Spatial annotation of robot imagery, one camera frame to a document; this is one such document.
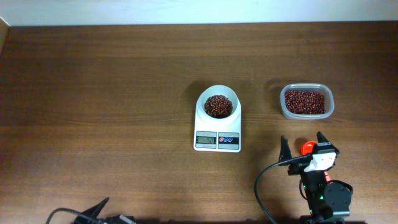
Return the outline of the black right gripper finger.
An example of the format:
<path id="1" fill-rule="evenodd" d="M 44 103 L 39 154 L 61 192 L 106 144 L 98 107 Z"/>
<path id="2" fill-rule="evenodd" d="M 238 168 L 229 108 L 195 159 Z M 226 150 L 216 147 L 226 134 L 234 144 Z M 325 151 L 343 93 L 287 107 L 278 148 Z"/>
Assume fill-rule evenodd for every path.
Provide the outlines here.
<path id="1" fill-rule="evenodd" d="M 288 140 L 284 137 L 280 137 L 280 153 L 279 153 L 279 166 L 288 166 L 291 163 L 292 155 Z"/>
<path id="2" fill-rule="evenodd" d="M 322 134 L 321 131 L 317 132 L 317 144 L 319 146 L 330 146 L 331 142 Z"/>

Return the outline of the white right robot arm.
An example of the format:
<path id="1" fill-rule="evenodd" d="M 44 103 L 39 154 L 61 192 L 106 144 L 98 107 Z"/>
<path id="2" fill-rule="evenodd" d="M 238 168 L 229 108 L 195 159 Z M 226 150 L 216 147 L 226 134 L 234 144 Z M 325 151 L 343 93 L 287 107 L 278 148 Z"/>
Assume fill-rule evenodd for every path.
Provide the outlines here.
<path id="1" fill-rule="evenodd" d="M 282 136 L 279 162 L 289 168 L 288 175 L 300 176 L 300 193 L 310 210 L 310 215 L 300 217 L 300 223 L 344 223 L 350 215 L 353 187 L 327 179 L 326 172 L 335 165 L 340 151 L 321 132 L 317 132 L 317 141 L 312 152 L 293 158 L 288 140 Z"/>

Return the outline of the orange plastic measuring scoop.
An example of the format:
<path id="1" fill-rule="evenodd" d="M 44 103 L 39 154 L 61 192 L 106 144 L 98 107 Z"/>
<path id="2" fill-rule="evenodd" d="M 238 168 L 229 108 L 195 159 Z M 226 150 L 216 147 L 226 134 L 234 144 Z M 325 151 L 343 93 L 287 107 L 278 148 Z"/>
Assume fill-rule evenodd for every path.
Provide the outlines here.
<path id="1" fill-rule="evenodd" d="M 300 154 L 302 156 L 305 156 L 309 153 L 313 152 L 313 147 L 316 145 L 315 141 L 307 141 L 306 143 L 304 143 L 301 148 L 300 148 Z M 324 171 L 324 175 L 325 175 L 325 179 L 327 182 L 329 182 L 331 180 L 331 177 L 329 175 L 329 173 L 325 170 Z"/>

